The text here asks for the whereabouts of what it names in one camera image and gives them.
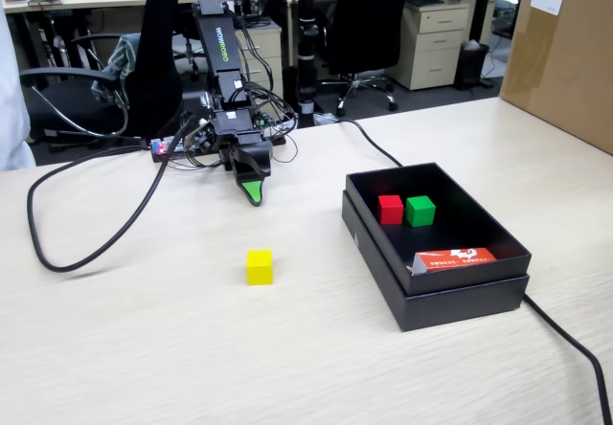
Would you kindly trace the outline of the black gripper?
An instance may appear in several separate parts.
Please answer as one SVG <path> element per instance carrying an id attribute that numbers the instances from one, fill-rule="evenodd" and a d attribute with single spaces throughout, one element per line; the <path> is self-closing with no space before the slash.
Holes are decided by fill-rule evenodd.
<path id="1" fill-rule="evenodd" d="M 262 202 L 263 180 L 271 174 L 273 145 L 256 128 L 247 109 L 216 112 L 214 150 L 230 158 L 238 187 L 255 207 Z"/>

